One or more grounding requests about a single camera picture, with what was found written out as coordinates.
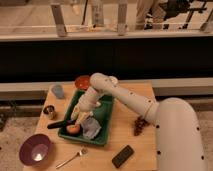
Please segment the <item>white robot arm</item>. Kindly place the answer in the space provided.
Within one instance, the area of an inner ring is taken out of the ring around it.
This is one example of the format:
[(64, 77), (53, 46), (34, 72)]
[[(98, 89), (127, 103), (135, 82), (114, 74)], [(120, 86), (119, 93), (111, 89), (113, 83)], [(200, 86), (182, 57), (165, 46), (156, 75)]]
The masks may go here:
[(198, 118), (188, 102), (180, 98), (153, 101), (121, 87), (113, 76), (94, 73), (78, 100), (80, 111), (92, 111), (105, 94), (155, 127), (157, 171), (208, 171)]

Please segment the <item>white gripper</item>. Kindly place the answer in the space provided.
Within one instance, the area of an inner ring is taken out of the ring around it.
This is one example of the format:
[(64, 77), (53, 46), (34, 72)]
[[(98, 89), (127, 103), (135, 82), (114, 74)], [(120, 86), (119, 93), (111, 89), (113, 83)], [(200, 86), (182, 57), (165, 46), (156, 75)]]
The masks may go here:
[(79, 98), (71, 114), (71, 120), (76, 120), (76, 124), (81, 124), (88, 117), (93, 115), (92, 110), (96, 107), (98, 100), (101, 98), (101, 93), (93, 87), (89, 87), (86, 92)]

